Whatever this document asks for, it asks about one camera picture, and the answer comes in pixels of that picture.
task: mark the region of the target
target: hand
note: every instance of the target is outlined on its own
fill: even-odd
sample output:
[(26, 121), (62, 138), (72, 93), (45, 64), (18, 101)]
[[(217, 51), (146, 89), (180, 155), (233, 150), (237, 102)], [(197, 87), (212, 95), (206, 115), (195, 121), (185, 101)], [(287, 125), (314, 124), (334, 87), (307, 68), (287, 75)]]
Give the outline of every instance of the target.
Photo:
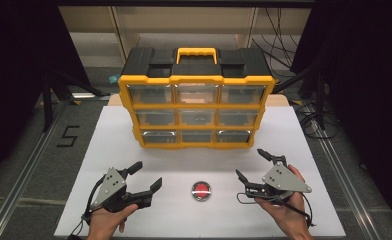
[[(289, 165), (288, 168), (299, 179), (305, 182), (298, 169), (296, 169), (292, 165)], [(313, 239), (308, 231), (305, 216), (289, 209), (286, 206), (272, 205), (270, 202), (262, 198), (255, 198), (255, 202), (257, 202), (265, 211), (267, 211), (274, 218), (278, 227), (290, 239)], [(290, 196), (287, 203), (301, 211), (305, 211), (303, 196), (299, 192), (294, 192)]]
[(93, 212), (87, 240), (109, 240), (118, 226), (119, 231), (124, 232), (124, 219), (137, 209), (138, 206), (133, 204), (116, 213), (108, 212), (103, 208)]

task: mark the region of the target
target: red button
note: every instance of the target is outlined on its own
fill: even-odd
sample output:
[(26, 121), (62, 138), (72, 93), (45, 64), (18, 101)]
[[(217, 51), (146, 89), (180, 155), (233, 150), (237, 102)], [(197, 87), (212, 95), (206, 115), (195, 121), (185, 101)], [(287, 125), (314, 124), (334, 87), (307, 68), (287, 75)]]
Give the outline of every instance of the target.
[(209, 189), (205, 184), (199, 183), (195, 187), (195, 193), (198, 197), (204, 198), (209, 193)]
[(205, 201), (211, 194), (211, 186), (207, 182), (199, 181), (193, 184), (192, 195), (197, 201)]

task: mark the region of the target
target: gray floor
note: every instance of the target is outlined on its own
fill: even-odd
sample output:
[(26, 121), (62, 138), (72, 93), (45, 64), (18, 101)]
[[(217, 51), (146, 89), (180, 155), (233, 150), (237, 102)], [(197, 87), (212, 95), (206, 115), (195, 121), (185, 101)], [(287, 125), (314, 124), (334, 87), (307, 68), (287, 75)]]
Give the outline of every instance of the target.
[[(108, 77), (120, 74), (121, 68), (88, 67), (86, 71), (95, 88), (110, 93), (119, 92), (117, 85), (108, 82)], [(276, 73), (291, 75), (290, 72), (283, 70), (277, 70)], [(288, 79), (278, 75), (277, 77), (281, 82)], [(299, 83), (283, 92), (291, 103), (300, 100), (297, 96), (298, 88)], [(74, 87), (71, 89), (73, 92), (80, 91)], [(56, 239), (53, 233), (57, 222), (81, 166), (101, 109), (106, 104), (107, 99), (83, 100), (66, 107), (0, 239)], [(59, 106), (60, 104), (54, 102), (54, 109)], [(0, 166), (0, 206), (12, 190), (21, 169), (38, 143), (42, 135), (43, 123), (44, 112), (39, 101), (16, 148)], [(77, 139), (72, 147), (60, 147), (62, 144), (71, 143), (71, 139), (62, 138), (68, 126), (72, 127), (68, 133), (77, 136)], [(330, 135), (336, 130), (333, 127), (327, 127), (326, 131)], [(343, 239), (368, 239), (364, 236), (320, 141), (307, 137), (307, 142), (345, 228), (347, 236)], [(338, 135), (332, 138), (331, 142), (357, 194), (372, 217), (381, 239), (392, 239), (392, 211), (374, 185), (368, 171), (359, 167), (360, 160), (345, 134), (345, 129), (340, 127)]]

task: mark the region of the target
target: yellow handle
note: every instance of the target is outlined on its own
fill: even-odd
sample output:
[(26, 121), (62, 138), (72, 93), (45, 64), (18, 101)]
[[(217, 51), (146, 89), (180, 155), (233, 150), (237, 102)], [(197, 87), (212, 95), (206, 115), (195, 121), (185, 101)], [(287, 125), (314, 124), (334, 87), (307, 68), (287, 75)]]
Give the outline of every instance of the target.
[(214, 58), (217, 64), (217, 51), (215, 48), (179, 48), (177, 52), (177, 64), (180, 62), (181, 56), (209, 56)]

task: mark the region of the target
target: white tabletop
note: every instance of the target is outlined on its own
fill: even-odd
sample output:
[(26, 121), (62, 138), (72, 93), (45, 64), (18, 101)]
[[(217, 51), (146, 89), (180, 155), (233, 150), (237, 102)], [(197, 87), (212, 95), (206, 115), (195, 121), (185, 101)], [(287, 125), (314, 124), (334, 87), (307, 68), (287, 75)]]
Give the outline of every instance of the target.
[[(305, 137), (292, 107), (267, 107), (255, 144), (250, 149), (180, 150), (143, 149), (134, 139), (132, 122), (121, 106), (104, 107), (86, 156), (78, 173), (55, 236), (66, 237), (80, 221), (91, 189), (109, 167), (118, 170), (137, 161), (143, 168), (127, 178), (130, 192), (140, 192), (162, 177), (162, 188), (155, 193), (150, 208), (140, 209), (126, 222), (126, 232), (117, 237), (142, 238), (259, 238), (282, 237), (274, 220), (259, 205), (240, 204), (236, 194), (244, 192), (235, 170), (251, 182), (273, 166), (258, 155), (262, 148), (273, 155), (285, 155), (313, 189), (306, 194), (313, 210), (310, 228), (313, 236), (345, 236)], [(192, 185), (206, 181), (212, 195), (198, 202), (191, 195)], [(84, 224), (82, 236), (88, 232)]]

